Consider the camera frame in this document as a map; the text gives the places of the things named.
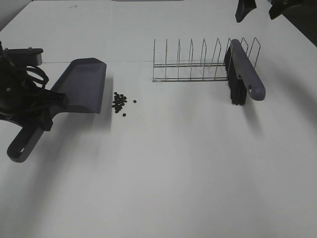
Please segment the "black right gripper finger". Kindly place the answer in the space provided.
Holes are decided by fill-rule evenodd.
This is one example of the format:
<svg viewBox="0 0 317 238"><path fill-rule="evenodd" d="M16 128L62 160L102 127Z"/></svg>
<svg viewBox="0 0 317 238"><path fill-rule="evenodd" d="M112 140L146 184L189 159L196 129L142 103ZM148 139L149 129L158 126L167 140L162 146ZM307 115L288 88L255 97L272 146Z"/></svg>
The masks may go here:
<svg viewBox="0 0 317 238"><path fill-rule="evenodd" d="M238 0L238 5L235 13L236 22L242 22L247 14L256 8L257 5L255 0Z"/></svg>
<svg viewBox="0 0 317 238"><path fill-rule="evenodd" d="M269 0L268 2L271 4L271 8L269 10L271 20L276 19L287 9L302 4L301 0Z"/></svg>

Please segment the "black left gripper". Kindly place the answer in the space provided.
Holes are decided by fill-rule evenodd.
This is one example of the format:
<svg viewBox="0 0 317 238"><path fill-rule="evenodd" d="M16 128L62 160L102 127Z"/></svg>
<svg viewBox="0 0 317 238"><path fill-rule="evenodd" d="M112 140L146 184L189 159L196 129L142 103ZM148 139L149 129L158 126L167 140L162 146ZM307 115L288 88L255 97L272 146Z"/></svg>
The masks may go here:
<svg viewBox="0 0 317 238"><path fill-rule="evenodd" d="M37 122L44 131L53 125L49 107L66 107L66 94L47 90L49 78L38 66L0 63L0 114Z"/></svg>

